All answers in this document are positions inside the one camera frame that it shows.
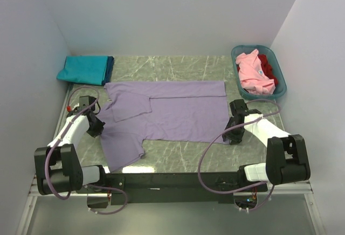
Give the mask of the purple t shirt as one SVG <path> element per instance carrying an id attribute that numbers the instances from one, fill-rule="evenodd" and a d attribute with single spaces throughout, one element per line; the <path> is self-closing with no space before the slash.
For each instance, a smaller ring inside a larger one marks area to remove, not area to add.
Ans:
<path id="1" fill-rule="evenodd" d="M 104 86 L 110 99 L 98 118 L 101 146 L 110 171 L 144 155 L 145 140 L 224 141 L 229 121 L 223 81 L 125 81 Z"/>

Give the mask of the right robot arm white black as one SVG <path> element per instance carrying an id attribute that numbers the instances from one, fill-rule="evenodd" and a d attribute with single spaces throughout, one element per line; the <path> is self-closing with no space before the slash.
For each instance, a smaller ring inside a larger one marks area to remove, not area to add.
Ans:
<path id="1" fill-rule="evenodd" d="M 249 191 L 256 182 L 281 185 L 306 181 L 311 176 L 305 140 L 271 123 L 257 109 L 249 109 L 243 99 L 230 102 L 230 117 L 224 142 L 242 142 L 245 132 L 254 135 L 266 147 L 266 162 L 242 165 L 238 170 L 237 187 Z"/>

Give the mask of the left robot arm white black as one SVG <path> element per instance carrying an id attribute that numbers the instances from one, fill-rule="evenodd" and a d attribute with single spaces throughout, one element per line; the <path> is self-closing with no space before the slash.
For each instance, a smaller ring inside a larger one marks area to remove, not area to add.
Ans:
<path id="1" fill-rule="evenodd" d="M 106 190 L 108 180 L 101 165 L 82 167 L 76 148 L 85 133 L 101 135 L 105 123 L 97 118 L 97 98 L 81 96 L 75 109 L 67 108 L 66 123 L 46 147 L 36 149 L 34 163 L 41 195 L 71 193 L 88 185 L 94 192 Z"/>

